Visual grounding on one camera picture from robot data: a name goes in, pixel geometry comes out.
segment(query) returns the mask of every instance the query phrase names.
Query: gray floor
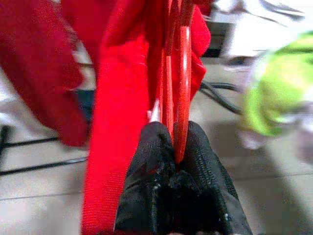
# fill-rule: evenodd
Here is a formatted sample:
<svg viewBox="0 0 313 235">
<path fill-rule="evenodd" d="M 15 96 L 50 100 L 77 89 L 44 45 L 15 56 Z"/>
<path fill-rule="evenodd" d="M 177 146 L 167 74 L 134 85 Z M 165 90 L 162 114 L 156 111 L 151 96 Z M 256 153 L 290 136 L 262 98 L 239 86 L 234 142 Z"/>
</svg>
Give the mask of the gray floor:
<svg viewBox="0 0 313 235">
<path fill-rule="evenodd" d="M 233 73 L 204 60 L 206 80 L 238 83 Z M 233 102 L 240 96 L 223 92 Z M 258 151 L 243 149 L 238 116 L 196 94 L 190 119 L 207 133 L 226 166 L 254 234 L 313 234 L 313 166 L 297 158 L 295 135 Z M 1 169 L 86 156 L 58 142 L 13 148 Z M 0 177 L 0 235 L 77 235 L 80 230 L 85 163 Z"/>
</svg>

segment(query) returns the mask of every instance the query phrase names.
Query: red garment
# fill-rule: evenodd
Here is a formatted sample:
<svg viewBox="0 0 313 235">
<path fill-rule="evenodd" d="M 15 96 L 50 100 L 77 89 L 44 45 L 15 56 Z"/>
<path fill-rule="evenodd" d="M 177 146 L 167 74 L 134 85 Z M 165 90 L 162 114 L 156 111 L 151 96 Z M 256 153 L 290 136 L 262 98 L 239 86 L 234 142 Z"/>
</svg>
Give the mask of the red garment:
<svg viewBox="0 0 313 235">
<path fill-rule="evenodd" d="M 1 1 L 0 64 L 43 125 L 65 144 L 85 143 L 87 123 L 71 92 L 83 77 L 50 1 Z"/>
<path fill-rule="evenodd" d="M 85 181 L 84 235 L 111 234 L 113 231 L 126 171 L 136 150 L 140 130 L 148 122 L 147 110 L 154 104 L 160 77 L 165 1 L 113 2 L 63 0 L 67 19 L 71 19 L 88 52 L 94 55 L 91 56 L 93 62 L 99 62 Z M 97 44 L 102 30 L 101 44 Z M 210 43 L 210 33 L 198 8 L 193 16 L 191 38 L 193 97 L 205 73 L 199 57 Z M 176 106 L 179 78 L 176 41 L 172 63 Z"/>
</svg>

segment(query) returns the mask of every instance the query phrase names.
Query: gloved hand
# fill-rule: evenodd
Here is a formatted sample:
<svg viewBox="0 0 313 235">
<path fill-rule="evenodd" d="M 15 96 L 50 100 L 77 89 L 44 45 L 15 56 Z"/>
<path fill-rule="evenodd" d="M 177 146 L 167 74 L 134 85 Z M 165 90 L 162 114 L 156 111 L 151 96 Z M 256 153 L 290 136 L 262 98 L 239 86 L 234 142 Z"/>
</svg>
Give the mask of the gloved hand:
<svg viewBox="0 0 313 235">
<path fill-rule="evenodd" d="M 166 127 L 153 122 L 143 128 L 115 230 L 157 235 L 252 234 L 229 175 L 204 131 L 193 122 L 189 122 L 185 156 L 178 166 Z"/>
</svg>

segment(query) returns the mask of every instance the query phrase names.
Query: neon green cloth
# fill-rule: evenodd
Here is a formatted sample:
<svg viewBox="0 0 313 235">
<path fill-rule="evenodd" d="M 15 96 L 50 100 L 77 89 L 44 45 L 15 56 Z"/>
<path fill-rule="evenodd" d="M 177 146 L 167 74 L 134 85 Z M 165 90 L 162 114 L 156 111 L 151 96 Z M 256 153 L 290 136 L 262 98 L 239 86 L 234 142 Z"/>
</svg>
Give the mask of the neon green cloth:
<svg viewBox="0 0 313 235">
<path fill-rule="evenodd" d="M 240 128 L 266 137 L 283 132 L 288 115 L 297 114 L 313 87 L 313 31 L 265 55 L 252 75 Z"/>
</svg>

